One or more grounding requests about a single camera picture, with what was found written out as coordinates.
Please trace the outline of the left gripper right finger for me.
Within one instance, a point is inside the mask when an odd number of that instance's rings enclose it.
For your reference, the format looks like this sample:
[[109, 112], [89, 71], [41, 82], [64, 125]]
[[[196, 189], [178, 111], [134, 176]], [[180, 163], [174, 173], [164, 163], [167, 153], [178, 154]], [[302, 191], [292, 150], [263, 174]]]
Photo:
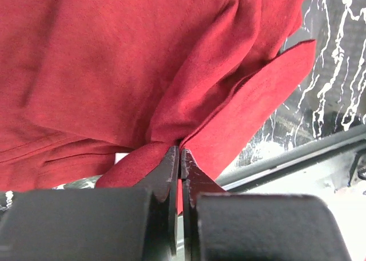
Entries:
[[181, 154], [186, 260], [350, 260], [327, 205], [312, 195], [229, 193]]

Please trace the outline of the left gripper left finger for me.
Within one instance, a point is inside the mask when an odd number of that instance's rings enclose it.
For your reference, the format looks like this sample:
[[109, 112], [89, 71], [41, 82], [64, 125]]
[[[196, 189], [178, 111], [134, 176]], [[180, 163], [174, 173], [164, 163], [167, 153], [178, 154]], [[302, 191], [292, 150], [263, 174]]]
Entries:
[[2, 260], [171, 260], [179, 150], [130, 188], [37, 190], [1, 219]]

